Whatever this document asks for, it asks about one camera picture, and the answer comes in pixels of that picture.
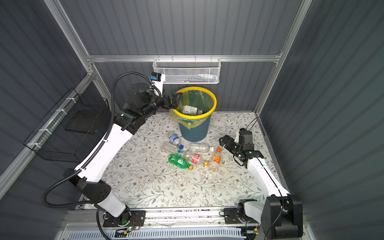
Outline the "clear bottle white green label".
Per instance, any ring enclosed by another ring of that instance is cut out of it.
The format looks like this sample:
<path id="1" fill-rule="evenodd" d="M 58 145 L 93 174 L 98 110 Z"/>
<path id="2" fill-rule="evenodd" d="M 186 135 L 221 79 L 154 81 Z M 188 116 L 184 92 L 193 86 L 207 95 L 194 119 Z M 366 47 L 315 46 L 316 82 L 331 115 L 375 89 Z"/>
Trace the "clear bottle white green label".
<path id="1" fill-rule="evenodd" d="M 198 115 L 202 115 L 203 111 L 198 109 L 197 107 L 184 105 L 182 107 L 182 113 L 188 116 L 198 116 Z"/>

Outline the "green bottle yellow cap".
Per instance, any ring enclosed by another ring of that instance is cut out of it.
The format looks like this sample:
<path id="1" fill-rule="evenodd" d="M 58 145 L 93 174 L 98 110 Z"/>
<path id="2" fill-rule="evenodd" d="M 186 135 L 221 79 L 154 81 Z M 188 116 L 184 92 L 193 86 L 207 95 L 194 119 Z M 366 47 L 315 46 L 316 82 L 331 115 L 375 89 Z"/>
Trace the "green bottle yellow cap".
<path id="1" fill-rule="evenodd" d="M 191 165 L 187 160 L 177 156 L 177 155 L 174 155 L 174 154 L 171 154 L 168 158 L 168 162 L 172 165 L 175 165 L 181 169 L 188 169 L 188 170 L 192 170 L 194 168 L 193 165 Z"/>

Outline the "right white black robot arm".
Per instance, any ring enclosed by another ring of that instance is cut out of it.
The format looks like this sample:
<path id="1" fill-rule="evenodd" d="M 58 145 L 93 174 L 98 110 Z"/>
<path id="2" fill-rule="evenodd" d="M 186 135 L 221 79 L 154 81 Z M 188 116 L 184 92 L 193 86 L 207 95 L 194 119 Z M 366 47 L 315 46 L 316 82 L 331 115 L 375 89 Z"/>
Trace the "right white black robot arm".
<path id="1" fill-rule="evenodd" d="M 265 195 L 264 204 L 245 199 L 240 200 L 237 208 L 224 209 L 226 224 L 259 223 L 266 240 L 301 238 L 304 234 L 303 203 L 270 171 L 263 154 L 255 150 L 252 132 L 241 128 L 235 138 L 225 135 L 219 139 L 219 144 L 256 178 Z"/>

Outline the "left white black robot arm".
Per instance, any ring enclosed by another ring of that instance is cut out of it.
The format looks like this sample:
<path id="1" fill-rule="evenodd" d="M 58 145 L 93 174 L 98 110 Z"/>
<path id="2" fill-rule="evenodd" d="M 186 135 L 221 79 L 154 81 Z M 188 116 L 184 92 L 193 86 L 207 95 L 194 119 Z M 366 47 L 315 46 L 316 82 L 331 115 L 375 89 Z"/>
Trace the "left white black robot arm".
<path id="1" fill-rule="evenodd" d="M 121 147 L 139 130 L 156 111 L 176 109 L 181 99 L 180 93 L 158 96 L 154 87 L 134 84 L 128 91 L 128 102 L 114 117 L 111 130 L 100 140 L 101 147 L 95 147 L 75 169 L 68 170 L 65 177 L 85 195 L 98 209 L 119 218 L 129 212 L 129 208 L 115 195 L 111 186 L 102 181 L 102 175 Z"/>

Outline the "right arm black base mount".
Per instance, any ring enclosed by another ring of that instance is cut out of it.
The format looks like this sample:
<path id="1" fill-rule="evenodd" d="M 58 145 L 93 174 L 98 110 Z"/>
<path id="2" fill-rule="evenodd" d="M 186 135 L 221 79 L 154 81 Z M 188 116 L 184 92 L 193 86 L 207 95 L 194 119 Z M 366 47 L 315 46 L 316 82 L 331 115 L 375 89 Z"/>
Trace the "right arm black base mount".
<path id="1" fill-rule="evenodd" d="M 258 222 L 250 217 L 247 217 L 239 208 L 224 208 L 221 214 L 227 225 L 233 224 L 258 224 Z"/>

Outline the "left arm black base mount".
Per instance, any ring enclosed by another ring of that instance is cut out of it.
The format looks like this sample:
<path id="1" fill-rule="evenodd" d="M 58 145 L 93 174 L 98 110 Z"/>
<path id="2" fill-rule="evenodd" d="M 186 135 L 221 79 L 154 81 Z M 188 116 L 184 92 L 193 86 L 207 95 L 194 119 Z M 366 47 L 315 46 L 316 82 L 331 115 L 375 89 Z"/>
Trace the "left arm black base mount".
<path id="1" fill-rule="evenodd" d="M 113 217 L 110 213 L 106 213 L 103 216 L 103 227 L 122 227 L 131 229 L 135 227 L 142 227 L 145 222 L 146 213 L 146 211 L 125 210 L 119 217 Z"/>

